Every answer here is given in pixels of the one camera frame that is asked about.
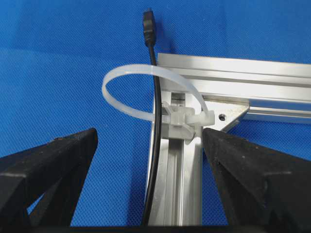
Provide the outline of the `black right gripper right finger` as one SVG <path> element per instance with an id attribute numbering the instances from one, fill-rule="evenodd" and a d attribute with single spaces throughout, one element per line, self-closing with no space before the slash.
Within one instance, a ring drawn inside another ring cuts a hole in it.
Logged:
<path id="1" fill-rule="evenodd" d="M 229 225 L 311 230 L 310 161 L 210 128 L 202 140 Z"/>

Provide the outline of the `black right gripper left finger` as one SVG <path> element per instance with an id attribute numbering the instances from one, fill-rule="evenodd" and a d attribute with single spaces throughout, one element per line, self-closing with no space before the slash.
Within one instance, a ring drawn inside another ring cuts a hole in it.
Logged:
<path id="1" fill-rule="evenodd" d="M 95 128 L 0 159 L 0 228 L 68 227 L 98 146 Z"/>

